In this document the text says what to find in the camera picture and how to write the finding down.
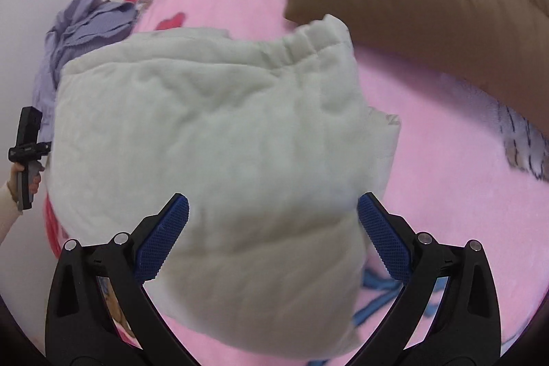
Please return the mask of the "person's left forearm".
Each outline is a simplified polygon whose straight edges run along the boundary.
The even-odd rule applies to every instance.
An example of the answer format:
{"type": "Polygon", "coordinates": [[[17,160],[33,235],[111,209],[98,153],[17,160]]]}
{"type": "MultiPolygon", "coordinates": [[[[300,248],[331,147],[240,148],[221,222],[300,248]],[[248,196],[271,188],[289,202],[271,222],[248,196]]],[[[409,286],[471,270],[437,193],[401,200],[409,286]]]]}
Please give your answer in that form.
{"type": "Polygon", "coordinates": [[[2,243],[21,212],[8,189],[8,183],[0,189],[0,243],[2,243]]]}

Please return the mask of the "person's left hand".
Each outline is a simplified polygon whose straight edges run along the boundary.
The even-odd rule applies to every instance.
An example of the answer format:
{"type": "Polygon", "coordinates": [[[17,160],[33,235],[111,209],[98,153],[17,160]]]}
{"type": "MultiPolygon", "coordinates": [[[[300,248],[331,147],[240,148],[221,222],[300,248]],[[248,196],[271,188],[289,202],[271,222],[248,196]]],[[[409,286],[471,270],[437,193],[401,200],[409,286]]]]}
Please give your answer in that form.
{"type": "MultiPolygon", "coordinates": [[[[41,183],[41,173],[44,167],[42,164],[38,164],[38,173],[34,176],[34,179],[29,183],[29,191],[31,195],[38,192],[39,185],[41,183]]],[[[12,164],[10,169],[10,176],[7,182],[10,195],[15,203],[19,202],[19,188],[18,188],[18,173],[24,171],[24,166],[21,164],[12,164]]]]}

